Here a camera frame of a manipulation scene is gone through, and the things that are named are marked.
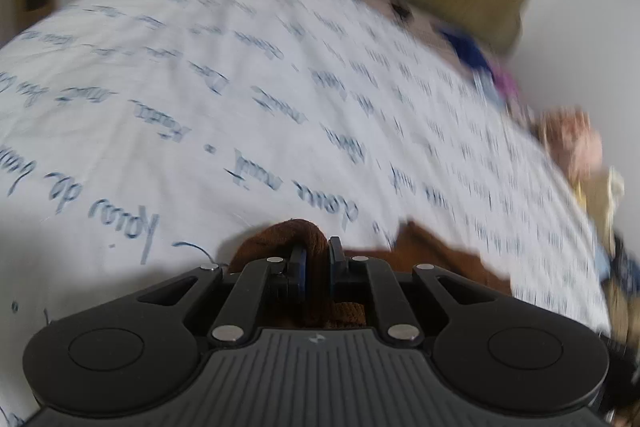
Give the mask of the brown knit sweater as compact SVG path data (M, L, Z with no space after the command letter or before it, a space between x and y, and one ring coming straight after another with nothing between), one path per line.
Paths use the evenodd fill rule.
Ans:
M366 325L364 306L355 301L330 303L326 292L329 280L329 239L310 221L283 221L250 236L235 251L230 270L241 272L247 263L268 257L288 259L292 250L306 253L306 277L312 297L304 303L293 324L310 329L359 329ZM512 294L510 281L486 269L477 254L454 249L416 222L400 226L390 249L361 251L363 256L382 259L395 272L410 272L415 265L428 263L461 275L504 295Z

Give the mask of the olive brown pillow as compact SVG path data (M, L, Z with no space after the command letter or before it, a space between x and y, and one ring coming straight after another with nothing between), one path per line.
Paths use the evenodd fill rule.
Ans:
M614 277L603 284L611 338L614 340L612 384L605 398L614 426L639 425L639 295L627 296Z

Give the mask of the black garment at edge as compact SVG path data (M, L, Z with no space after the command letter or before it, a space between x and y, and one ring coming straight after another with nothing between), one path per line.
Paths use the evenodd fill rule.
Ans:
M614 256L610 262L610 279L630 297L638 297L640 293L639 262L627 251L623 236L614 232Z

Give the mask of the cream fluffy garment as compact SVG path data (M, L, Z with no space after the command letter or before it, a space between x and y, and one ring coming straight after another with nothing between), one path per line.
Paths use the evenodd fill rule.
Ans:
M614 217L625 196L624 178L615 168L610 167L578 182L575 194L596 227L601 244L612 251Z

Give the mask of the white bedsheet with blue script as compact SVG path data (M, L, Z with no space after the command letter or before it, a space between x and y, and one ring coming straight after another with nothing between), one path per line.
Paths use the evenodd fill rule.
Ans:
M597 237L539 144L358 0L77 0L1 52L1 421L48 323L298 218L414 220L606 332Z

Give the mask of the pink crumpled garment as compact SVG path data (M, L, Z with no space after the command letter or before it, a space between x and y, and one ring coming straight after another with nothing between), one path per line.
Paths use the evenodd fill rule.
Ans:
M561 107L543 113L537 124L540 143L571 184L601 169L600 133L580 107Z

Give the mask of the purple small garment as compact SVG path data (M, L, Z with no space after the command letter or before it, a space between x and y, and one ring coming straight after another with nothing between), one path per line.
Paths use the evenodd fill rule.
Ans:
M521 90L511 73L500 65L491 66L494 86L504 104L521 100Z

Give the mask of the dark blue garment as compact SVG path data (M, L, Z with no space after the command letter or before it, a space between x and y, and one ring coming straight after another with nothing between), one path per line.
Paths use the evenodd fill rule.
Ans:
M450 43L459 60L465 66L472 70L491 72L491 67L485 55L470 36L462 34L462 32L442 28L439 28L438 32Z

